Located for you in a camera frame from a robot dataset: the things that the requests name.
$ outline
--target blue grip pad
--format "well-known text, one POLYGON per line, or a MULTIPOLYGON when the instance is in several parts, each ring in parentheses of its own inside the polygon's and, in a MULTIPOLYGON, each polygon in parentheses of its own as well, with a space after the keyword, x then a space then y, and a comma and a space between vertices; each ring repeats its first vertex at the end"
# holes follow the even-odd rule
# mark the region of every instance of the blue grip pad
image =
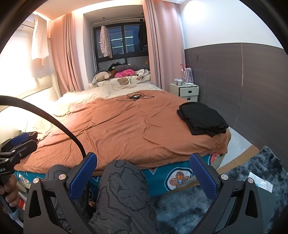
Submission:
POLYGON ((215 200, 218 196, 217 185, 196 155, 190 155, 189 166, 199 181, 206 197, 215 200))
POLYGON ((29 139, 29 134, 28 133, 22 133, 21 135, 14 137, 11 139, 10 144, 12 146, 17 146, 19 144, 22 144, 29 139))
POLYGON ((96 154, 91 154, 89 159, 79 170, 78 174, 75 176, 74 180, 70 183, 69 196, 71 200, 80 198, 96 166, 97 166, 96 154))

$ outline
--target curtain rod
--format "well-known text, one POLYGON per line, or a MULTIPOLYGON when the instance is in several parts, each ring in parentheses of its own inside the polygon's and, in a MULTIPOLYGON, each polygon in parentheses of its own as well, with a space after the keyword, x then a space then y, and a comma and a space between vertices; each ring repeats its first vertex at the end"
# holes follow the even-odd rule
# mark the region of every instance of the curtain rod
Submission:
POLYGON ((135 19, 135 18, 144 19, 144 17, 127 17, 127 18, 120 18, 120 19, 114 19, 114 20, 106 20, 106 21, 102 21, 102 22, 95 23, 95 24, 92 24, 92 25, 102 24, 102 23, 105 23, 105 22, 115 21, 115 20, 125 20, 125 19, 135 19))
POLYGON ((32 26, 29 26, 29 25, 25 25, 25 24, 21 24, 21 25, 27 26, 27 27, 29 27, 29 28, 34 28, 34 27, 32 27, 32 26))

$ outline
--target person's leg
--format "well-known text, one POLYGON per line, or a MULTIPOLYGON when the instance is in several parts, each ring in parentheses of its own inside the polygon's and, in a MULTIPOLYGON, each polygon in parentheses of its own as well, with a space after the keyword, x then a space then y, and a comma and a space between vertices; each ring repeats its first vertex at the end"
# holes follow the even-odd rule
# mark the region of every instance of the person's leg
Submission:
POLYGON ((129 162, 118 160, 105 168, 96 209, 89 222, 96 233, 160 233, 147 182, 129 162))

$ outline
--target hand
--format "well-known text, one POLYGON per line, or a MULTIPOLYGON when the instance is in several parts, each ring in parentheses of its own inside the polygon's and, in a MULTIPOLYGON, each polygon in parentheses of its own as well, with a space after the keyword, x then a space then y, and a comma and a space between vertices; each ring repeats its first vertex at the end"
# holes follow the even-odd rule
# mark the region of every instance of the hand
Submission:
POLYGON ((16 207, 19 204, 20 196, 18 194, 19 188, 17 186, 17 178, 15 175, 11 175, 8 183, 4 187, 0 186, 0 195, 3 195, 5 191, 8 193, 6 196, 6 201, 9 203, 10 207, 16 207))

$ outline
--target ceiling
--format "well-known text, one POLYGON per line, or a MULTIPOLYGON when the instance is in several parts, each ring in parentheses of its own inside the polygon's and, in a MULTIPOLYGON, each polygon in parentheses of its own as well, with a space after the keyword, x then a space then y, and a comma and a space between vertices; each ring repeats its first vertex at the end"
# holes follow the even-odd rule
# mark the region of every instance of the ceiling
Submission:
MULTIPOLYGON (((36 11, 54 20, 61 15, 78 8, 88 6, 94 3, 105 2, 110 0, 48 0, 43 3, 36 11)), ((185 0, 163 0, 174 3, 183 3, 185 0)))
POLYGON ((142 5, 129 5, 104 8, 84 14, 91 24, 127 17, 144 17, 142 5))

